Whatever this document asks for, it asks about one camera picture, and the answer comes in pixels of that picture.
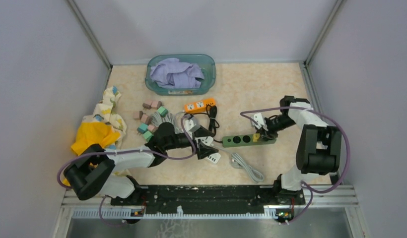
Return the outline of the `white power strip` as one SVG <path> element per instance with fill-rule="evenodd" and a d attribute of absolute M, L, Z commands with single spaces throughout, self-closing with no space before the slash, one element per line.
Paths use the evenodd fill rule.
<path fill-rule="evenodd" d="M 208 142 L 210 143 L 210 145 L 209 145 L 210 147 L 214 147 L 213 146 L 213 142 L 214 142 L 213 137 L 210 137 L 208 139 Z M 221 154 L 218 152 L 218 153 L 215 153 L 215 154 L 212 154 L 212 155 L 206 157 L 205 159 L 207 159 L 208 161 L 211 161 L 213 164 L 217 164 L 219 162 L 219 160 L 221 159 Z"/>

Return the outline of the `orange power strip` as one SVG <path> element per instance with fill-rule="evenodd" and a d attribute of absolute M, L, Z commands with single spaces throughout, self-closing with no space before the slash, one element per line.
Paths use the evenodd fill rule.
<path fill-rule="evenodd" d="M 193 103 L 184 105 L 184 112 L 189 114 L 204 113 L 207 106 L 215 106 L 216 101 L 214 98 L 204 99 Z"/>

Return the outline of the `yellow plug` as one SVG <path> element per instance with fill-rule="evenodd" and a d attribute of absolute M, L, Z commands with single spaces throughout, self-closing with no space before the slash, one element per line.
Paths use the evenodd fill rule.
<path fill-rule="evenodd" d="M 259 142 L 260 137 L 261 137 L 261 136 L 260 136 L 259 133 L 254 133 L 253 136 L 252 136 L 252 141 L 253 141 L 254 143 L 257 143 L 257 142 Z"/>

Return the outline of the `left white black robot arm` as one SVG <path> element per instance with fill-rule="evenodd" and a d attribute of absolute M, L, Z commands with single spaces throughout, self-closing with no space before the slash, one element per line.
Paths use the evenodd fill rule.
<path fill-rule="evenodd" d="M 176 133 L 174 125 L 162 123 L 151 139 L 134 149 L 104 149 L 99 144 L 89 146 L 81 155 L 59 170 L 69 182 L 78 199 L 88 200 L 97 195 L 121 198 L 129 205 L 141 201 L 140 185 L 132 176 L 118 176 L 117 172 L 131 168 L 150 168 L 169 159 L 167 152 L 190 147 L 191 157 L 204 159 L 218 153 L 218 149 L 195 138 L 193 132 Z"/>

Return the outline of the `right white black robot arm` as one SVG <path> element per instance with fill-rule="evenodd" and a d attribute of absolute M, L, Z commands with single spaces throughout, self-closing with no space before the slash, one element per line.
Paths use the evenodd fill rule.
<path fill-rule="evenodd" d="M 342 134 L 337 127 L 311 112 L 307 99 L 284 96 L 280 106 L 280 115 L 266 118 L 257 113 L 252 116 L 252 124 L 263 141 L 275 140 L 279 131 L 294 125 L 301 130 L 295 166 L 280 174 L 273 184 L 274 201 L 286 204 L 299 197 L 301 181 L 308 182 L 338 171 Z"/>

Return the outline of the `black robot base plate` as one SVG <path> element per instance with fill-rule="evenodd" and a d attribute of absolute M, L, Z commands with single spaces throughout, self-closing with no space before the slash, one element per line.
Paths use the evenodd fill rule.
<path fill-rule="evenodd" d="M 265 206 L 304 205 L 303 192 L 281 192 L 274 185 L 147 185 L 128 198 L 113 198 L 113 206 L 145 206 L 146 214 L 261 214 Z"/>

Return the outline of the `green power strip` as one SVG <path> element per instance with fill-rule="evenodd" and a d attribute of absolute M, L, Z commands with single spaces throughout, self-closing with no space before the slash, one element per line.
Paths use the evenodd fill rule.
<path fill-rule="evenodd" d="M 273 140 L 273 141 L 259 141 L 257 143 L 254 143 L 252 141 L 252 136 L 253 134 L 224 136 L 222 138 L 222 146 L 224 148 L 232 148 L 232 147 L 268 145 L 274 144 L 276 142 L 276 140 Z"/>

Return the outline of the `teal plug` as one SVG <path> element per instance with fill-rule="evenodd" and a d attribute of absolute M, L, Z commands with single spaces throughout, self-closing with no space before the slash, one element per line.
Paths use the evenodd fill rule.
<path fill-rule="evenodd" d="M 146 123 L 141 123 L 138 127 L 137 127 L 137 132 L 139 132 L 140 134 L 144 134 L 148 131 L 148 124 Z"/>

